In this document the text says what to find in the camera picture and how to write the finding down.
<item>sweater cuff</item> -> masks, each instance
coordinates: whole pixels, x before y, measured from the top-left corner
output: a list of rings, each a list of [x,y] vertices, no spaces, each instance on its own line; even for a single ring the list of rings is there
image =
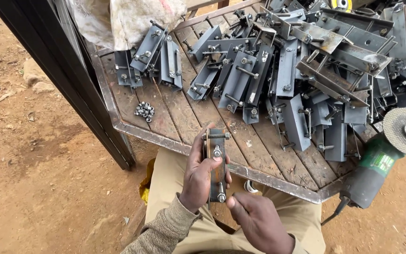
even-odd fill
[[[294,238],[294,240],[296,240],[296,244],[294,245],[294,250],[292,251],[292,254],[308,254],[308,252],[305,251],[305,249],[303,249],[302,244],[296,238],[296,236],[293,234],[289,234],[289,235],[290,235],[290,237]]]
[[[189,229],[197,219],[202,220],[203,216],[200,211],[198,211],[197,214],[194,214],[187,210],[178,199],[179,195],[179,193],[176,193],[175,198],[168,209],[165,209],[164,215],[168,221],[172,222],[172,225],[174,225],[173,227],[178,229]]]

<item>person's left hand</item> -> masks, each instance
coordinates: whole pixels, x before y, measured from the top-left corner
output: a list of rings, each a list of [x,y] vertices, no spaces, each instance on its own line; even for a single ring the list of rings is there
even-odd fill
[[[214,123],[204,128],[194,139],[194,144],[187,159],[186,171],[184,172],[183,191],[180,194],[180,202],[184,207],[196,213],[200,207],[205,205],[209,197],[209,188],[211,186],[210,172],[222,163],[221,157],[207,158],[203,160],[203,134],[206,129],[215,128]],[[225,152],[225,163],[230,163],[230,158]],[[226,188],[230,187],[230,171],[226,170],[225,175]]]

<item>white shoe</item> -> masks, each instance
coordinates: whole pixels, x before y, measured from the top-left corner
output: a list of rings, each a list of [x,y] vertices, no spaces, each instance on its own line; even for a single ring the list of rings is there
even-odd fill
[[[245,190],[245,191],[248,191],[248,192],[250,192],[250,193],[257,193],[257,192],[258,192],[257,189],[253,188],[253,182],[250,181],[250,180],[247,180],[247,181],[244,183],[244,190]]]

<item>pile of hex nuts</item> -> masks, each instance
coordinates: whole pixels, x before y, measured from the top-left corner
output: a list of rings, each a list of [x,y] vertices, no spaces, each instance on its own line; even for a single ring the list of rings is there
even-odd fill
[[[154,107],[152,107],[150,105],[150,103],[148,103],[148,102],[146,103],[145,101],[142,101],[136,107],[136,111],[134,112],[134,115],[142,116],[145,118],[147,123],[151,123],[151,118],[154,116]]]

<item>khaki trousers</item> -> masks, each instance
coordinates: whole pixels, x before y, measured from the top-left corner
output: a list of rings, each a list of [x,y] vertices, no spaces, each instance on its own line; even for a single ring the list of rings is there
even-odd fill
[[[183,189],[187,156],[161,148],[157,154],[148,195],[145,223],[154,220],[159,210],[168,207],[175,193]],[[322,206],[311,204],[287,193],[255,186],[262,195],[271,199],[288,233],[293,234],[310,254],[323,254],[325,242],[320,228]],[[189,235],[176,246],[173,253],[199,253],[209,250],[245,250],[261,253],[245,238],[242,229],[227,234],[216,225],[211,212],[200,208],[203,220],[197,220]]]

